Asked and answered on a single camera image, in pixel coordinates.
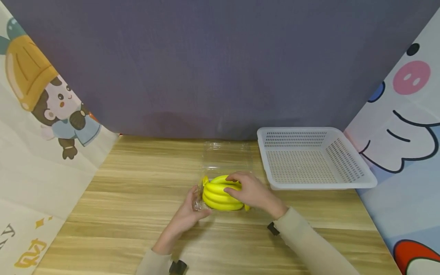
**wood grain surface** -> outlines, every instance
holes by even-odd
[[[250,151],[253,172],[267,182],[257,143],[250,143]],[[187,190],[199,182],[203,153],[203,141],[122,136],[34,275],[134,274]],[[221,152],[229,164],[240,159],[233,154]],[[400,274],[354,190],[276,194],[361,274]],[[174,258],[188,264],[187,275],[309,274],[266,229],[270,222],[257,209],[215,212],[180,239]]]

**gray fabric backdrop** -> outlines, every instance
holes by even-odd
[[[108,129],[343,130],[440,0],[2,0]]]

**banana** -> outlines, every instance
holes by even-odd
[[[205,194],[205,197],[213,202],[217,203],[241,203],[239,200],[233,198],[232,196],[229,196],[228,194],[225,195],[218,195],[212,192],[203,192]]]
[[[202,179],[202,183],[203,183],[203,186],[205,186],[205,184],[209,183],[208,176],[204,176],[204,177],[203,177],[203,179]]]
[[[243,204],[241,202],[239,202],[239,203],[214,202],[214,201],[210,200],[209,198],[207,198],[204,192],[202,195],[202,199],[206,203],[207,206],[209,206],[213,209],[221,210],[221,211],[234,211],[234,210],[239,210],[243,207]]]
[[[229,176],[229,175],[223,175],[223,176],[218,176],[218,177],[216,177],[216,178],[213,178],[213,179],[211,180],[211,183],[214,183],[214,184],[241,185],[241,183],[238,182],[238,181],[233,182],[233,181],[228,181],[228,180],[226,180],[226,178],[227,178],[228,176]]]
[[[237,186],[237,185],[207,183],[205,185],[205,188],[203,189],[204,190],[203,192],[205,192],[205,190],[207,190],[207,191],[209,191],[211,193],[215,193],[215,194],[218,194],[218,195],[230,196],[228,193],[223,191],[226,187],[235,189],[237,191],[240,191],[242,189],[241,186]]]
[[[207,176],[203,177],[203,201],[207,206],[217,210],[233,211],[244,206],[245,210],[248,211],[250,209],[248,205],[244,205],[224,191],[226,187],[237,191],[242,189],[240,182],[227,181],[227,177],[228,175],[218,176],[211,181]]]

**perforated basket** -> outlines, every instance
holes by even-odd
[[[257,131],[272,189],[372,188],[377,179],[336,128],[264,127]]]

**pink pig nose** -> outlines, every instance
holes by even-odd
[[[430,75],[431,68],[426,62],[411,61],[396,73],[392,85],[398,94],[411,95],[426,85]]]

